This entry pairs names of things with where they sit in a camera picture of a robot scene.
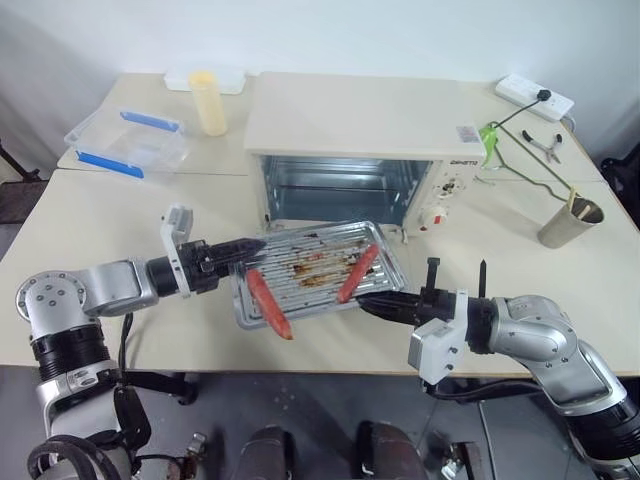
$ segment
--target power strip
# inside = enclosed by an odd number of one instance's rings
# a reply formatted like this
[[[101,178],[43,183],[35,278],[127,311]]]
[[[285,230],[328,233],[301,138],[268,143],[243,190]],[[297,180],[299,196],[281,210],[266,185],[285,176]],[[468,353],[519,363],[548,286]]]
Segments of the power strip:
[[[496,85],[496,95],[506,98],[510,102],[522,107],[535,102],[536,95],[538,95],[540,90],[549,89],[545,89],[542,85],[538,85],[531,80],[515,74],[503,78]],[[555,122],[564,117],[567,112],[571,110],[575,102],[552,90],[549,91],[551,92],[551,98],[546,102],[540,102],[534,105],[529,111],[537,113],[546,120]]]

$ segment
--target hot dog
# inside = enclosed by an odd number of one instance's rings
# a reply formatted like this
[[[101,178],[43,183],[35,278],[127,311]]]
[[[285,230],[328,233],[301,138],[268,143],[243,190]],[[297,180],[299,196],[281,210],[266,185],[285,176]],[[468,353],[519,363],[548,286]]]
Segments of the hot dog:
[[[282,313],[280,306],[267,286],[267,282],[264,281],[262,274],[258,270],[249,270],[247,272],[247,285],[251,295],[258,303],[258,307],[260,307],[262,316],[271,325],[271,328],[285,340],[293,340],[291,324]]]
[[[367,275],[367,270],[371,268],[374,260],[378,256],[378,246],[371,245],[365,250],[358,262],[353,266],[347,280],[338,290],[338,303],[347,303],[358,287],[362,279]]]

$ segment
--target yellow plastic bottle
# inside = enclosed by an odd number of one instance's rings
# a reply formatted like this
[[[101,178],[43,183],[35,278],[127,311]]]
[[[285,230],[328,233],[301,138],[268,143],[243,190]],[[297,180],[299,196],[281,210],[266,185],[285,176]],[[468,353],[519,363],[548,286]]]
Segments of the yellow plastic bottle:
[[[211,72],[199,71],[189,75],[189,87],[196,103],[202,130],[213,137],[227,132],[218,81]]]

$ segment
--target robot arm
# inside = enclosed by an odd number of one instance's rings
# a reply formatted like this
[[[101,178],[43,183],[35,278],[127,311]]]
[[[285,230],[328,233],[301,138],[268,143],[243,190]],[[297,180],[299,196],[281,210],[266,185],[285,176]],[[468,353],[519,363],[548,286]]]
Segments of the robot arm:
[[[477,354],[507,355],[531,372],[599,478],[640,479],[640,412],[600,355],[578,339],[558,305],[535,295],[489,300],[464,290],[439,290],[439,260],[428,263],[427,285],[419,295],[384,292],[357,298],[373,315],[416,327],[409,364],[420,377],[430,385],[446,377],[464,342]]]
[[[264,247],[253,239],[185,242],[192,219],[181,206],[172,206],[163,220],[165,257],[43,272],[18,289],[18,312],[31,325],[31,347],[40,364],[36,393],[48,438],[30,456],[32,478],[85,478],[81,472],[93,472],[87,461],[95,448],[111,470],[111,475],[103,471],[103,478],[129,478],[135,452],[147,443],[151,428],[135,390],[109,356],[99,317],[128,314],[177,292],[187,297],[215,289],[230,264]],[[51,453],[66,460],[47,468],[42,462]]]

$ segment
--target white bracket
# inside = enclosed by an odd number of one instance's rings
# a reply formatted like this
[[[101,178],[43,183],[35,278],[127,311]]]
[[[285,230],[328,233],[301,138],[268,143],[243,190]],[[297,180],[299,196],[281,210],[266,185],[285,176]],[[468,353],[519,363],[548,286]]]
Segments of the white bracket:
[[[182,298],[189,298],[191,291],[187,277],[184,274],[182,263],[180,262],[180,257],[178,256],[176,245],[180,245],[189,240],[192,226],[193,210],[179,203],[173,203],[164,217],[162,217],[162,226],[160,227],[160,238],[169,257],[171,270],[173,271],[173,276],[176,279]]]
[[[453,319],[435,318],[414,330],[409,348],[409,364],[420,378],[435,385],[449,375],[462,358],[469,324],[466,290],[456,291]]]

